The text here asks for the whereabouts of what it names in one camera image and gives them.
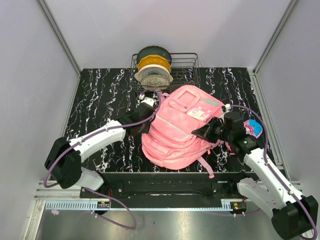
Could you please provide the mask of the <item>pink student backpack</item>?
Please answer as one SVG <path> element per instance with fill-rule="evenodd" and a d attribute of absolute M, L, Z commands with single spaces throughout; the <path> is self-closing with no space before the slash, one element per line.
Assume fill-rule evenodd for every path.
<path fill-rule="evenodd" d="M 198 161 L 212 179 L 214 171 L 202 156 L 218 144 L 192 132 L 212 118 L 222 116 L 223 106 L 220 100 L 194 85 L 183 85 L 171 94 L 163 93 L 148 133 L 141 136 L 145 157 L 169 170 L 181 170 Z"/>

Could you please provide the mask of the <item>pink purple pencil case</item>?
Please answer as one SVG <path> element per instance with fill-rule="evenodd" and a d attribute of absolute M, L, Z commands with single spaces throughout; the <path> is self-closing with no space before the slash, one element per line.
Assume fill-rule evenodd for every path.
<path fill-rule="evenodd" d="M 248 135 L 254 136 L 255 138 L 259 138 L 263 133 L 263 127 L 254 119 L 246 120 L 244 122 L 244 127 L 246 129 L 246 133 Z"/>

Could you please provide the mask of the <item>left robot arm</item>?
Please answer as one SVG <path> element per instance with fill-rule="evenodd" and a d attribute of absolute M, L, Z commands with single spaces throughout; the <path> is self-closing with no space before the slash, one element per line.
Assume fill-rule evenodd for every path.
<path fill-rule="evenodd" d="M 89 188 L 97 198 L 108 193 L 108 186 L 100 173 L 89 170 L 82 163 L 97 151 L 122 141 L 127 136 L 142 133 L 155 116 L 156 102 L 143 100 L 135 110 L 110 120 L 104 126 L 77 138 L 57 139 L 45 161 L 48 170 L 43 182 L 46 188 L 59 185 L 62 189 L 72 186 Z"/>

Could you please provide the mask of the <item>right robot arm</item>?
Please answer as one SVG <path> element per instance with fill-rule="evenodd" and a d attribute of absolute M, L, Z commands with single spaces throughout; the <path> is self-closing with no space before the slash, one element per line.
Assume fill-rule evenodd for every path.
<path fill-rule="evenodd" d="M 269 216 L 274 230 L 284 240 L 302 237 L 308 231 L 313 231 L 313 240 L 318 237 L 317 200 L 312 195 L 304 196 L 286 179 L 268 157 L 264 144 L 247 133 L 239 112 L 227 112 L 223 120 L 214 117 L 192 133 L 210 143 L 226 142 L 264 184 L 260 186 L 252 178 L 240 174 L 227 185 L 230 197 L 236 199 L 242 195 L 254 202 Z"/>

